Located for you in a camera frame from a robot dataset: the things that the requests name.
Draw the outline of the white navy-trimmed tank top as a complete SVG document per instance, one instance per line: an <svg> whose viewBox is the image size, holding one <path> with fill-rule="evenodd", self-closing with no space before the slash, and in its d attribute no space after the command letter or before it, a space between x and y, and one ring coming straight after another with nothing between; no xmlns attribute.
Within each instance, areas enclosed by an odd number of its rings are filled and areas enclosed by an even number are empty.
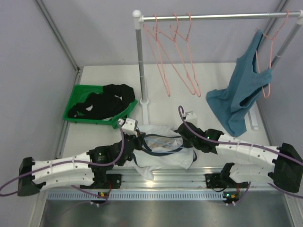
<svg viewBox="0 0 303 227"><path fill-rule="evenodd" d="M133 159L126 163L145 180L153 180L158 169L189 169L197 160L193 148L186 148L183 139L173 127L143 125L139 131L146 133L140 150L134 150Z"/></svg>

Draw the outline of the blue hanger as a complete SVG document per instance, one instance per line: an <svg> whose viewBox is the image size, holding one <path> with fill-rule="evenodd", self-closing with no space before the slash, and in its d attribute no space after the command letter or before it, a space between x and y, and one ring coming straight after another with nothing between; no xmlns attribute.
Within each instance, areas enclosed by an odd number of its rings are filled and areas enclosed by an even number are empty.
<svg viewBox="0 0 303 227"><path fill-rule="evenodd" d="M167 156L175 154L184 149L184 146L173 141L161 141L156 139L145 139L143 151L153 156Z"/></svg>

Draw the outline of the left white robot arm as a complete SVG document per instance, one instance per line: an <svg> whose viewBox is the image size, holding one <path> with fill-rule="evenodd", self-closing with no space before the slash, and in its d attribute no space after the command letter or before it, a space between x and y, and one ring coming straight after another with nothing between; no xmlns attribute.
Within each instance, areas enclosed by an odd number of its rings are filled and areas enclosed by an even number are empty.
<svg viewBox="0 0 303 227"><path fill-rule="evenodd" d="M120 142L99 146L68 158L37 161L23 159L19 167L17 195L31 196L51 188L80 186L84 189L101 188L107 183L107 171L123 166L134 158L134 151L143 145L144 132L124 134Z"/></svg>

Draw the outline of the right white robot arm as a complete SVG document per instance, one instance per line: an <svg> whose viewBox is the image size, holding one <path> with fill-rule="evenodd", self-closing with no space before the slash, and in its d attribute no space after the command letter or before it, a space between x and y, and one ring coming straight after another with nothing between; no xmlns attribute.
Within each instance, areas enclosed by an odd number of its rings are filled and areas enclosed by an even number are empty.
<svg viewBox="0 0 303 227"><path fill-rule="evenodd" d="M181 124L177 132L185 145L226 160L219 177L225 187L251 182L273 184L290 193L300 190L303 160L290 144L250 144L219 130L203 131L190 122Z"/></svg>

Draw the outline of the teal tank top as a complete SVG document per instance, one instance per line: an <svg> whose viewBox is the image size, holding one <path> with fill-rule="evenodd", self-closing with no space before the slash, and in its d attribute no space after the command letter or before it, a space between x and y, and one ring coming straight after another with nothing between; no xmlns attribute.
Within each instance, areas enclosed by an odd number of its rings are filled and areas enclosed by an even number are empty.
<svg viewBox="0 0 303 227"><path fill-rule="evenodd" d="M206 101L224 129L233 137L246 132L245 115L272 80L272 70L257 72L257 57L263 32L257 30L245 53L236 60L229 85L212 90Z"/></svg>

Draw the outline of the pink hanger holding teal top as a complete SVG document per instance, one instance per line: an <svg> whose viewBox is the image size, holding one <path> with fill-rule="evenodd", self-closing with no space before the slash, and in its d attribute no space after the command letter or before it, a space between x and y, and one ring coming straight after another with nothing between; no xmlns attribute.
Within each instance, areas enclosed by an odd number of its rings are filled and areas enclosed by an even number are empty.
<svg viewBox="0 0 303 227"><path fill-rule="evenodd" d="M287 20L289 18L289 10L287 9L285 12L286 12L286 18L285 18L284 22L282 23L282 25L279 27L279 29L275 32L275 34L272 37L263 33L264 39L270 40L270 53L269 53L269 66L268 66L269 69L272 69L274 41L276 40L278 33L281 31L281 29L283 28L283 26L285 25L285 23L287 22ZM262 87L262 93L263 93L264 98L269 98L269 96L270 96L270 83L268 83L267 87L268 87L267 94L266 94L265 87L264 86Z"/></svg>

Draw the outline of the black garment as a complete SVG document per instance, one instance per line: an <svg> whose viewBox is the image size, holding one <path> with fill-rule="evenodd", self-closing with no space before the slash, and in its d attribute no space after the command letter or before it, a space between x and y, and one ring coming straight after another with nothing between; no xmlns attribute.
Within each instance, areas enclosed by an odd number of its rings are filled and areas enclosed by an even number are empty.
<svg viewBox="0 0 303 227"><path fill-rule="evenodd" d="M126 84L105 85L101 92L90 92L84 102L68 110L69 118L104 120L125 110L135 100L134 89Z"/></svg>

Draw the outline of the green plastic bin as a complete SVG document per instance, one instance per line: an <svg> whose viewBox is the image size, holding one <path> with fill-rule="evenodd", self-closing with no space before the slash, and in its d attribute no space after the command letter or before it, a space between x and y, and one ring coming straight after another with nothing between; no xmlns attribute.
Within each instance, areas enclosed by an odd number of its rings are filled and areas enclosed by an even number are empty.
<svg viewBox="0 0 303 227"><path fill-rule="evenodd" d="M126 84L75 85L63 119L73 123L110 125L117 128L117 121L129 117L136 107L134 89Z"/></svg>

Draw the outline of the silver clothes rack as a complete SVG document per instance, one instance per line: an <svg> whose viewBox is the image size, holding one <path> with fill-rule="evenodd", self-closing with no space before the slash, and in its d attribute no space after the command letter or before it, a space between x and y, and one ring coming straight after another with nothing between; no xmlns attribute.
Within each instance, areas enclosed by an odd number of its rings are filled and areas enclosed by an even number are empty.
<svg viewBox="0 0 303 227"><path fill-rule="evenodd" d="M142 27L145 22L160 22L160 21L194 21L194 20L230 20L230 19L272 19L283 17L296 17L297 22L300 23L303 18L303 11L290 11L290 12L270 12L270 13L240 13L240 14L216 14L216 15L194 15L194 16L153 16L145 17L141 11L133 11L134 28L136 35L136 46L138 56L138 67L140 76L141 99L140 105L142 107L143 124L149 124L148 104L149 99L146 92L146 83L144 75L144 62L143 62L143 45L142 45Z"/></svg>

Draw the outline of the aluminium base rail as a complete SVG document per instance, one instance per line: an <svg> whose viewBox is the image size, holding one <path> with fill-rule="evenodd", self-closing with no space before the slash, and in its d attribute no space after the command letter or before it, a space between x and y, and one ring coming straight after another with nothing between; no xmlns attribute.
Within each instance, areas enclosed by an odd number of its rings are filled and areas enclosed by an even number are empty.
<svg viewBox="0 0 303 227"><path fill-rule="evenodd" d="M43 190L54 187L80 186L82 189L154 189L154 188L205 188L207 174L218 174L221 168L202 167L185 169L158 169L153 179L144 178L133 167L115 168L93 173L89 169L69 170L66 174L52 174L50 169L33 174L33 182Z"/></svg>

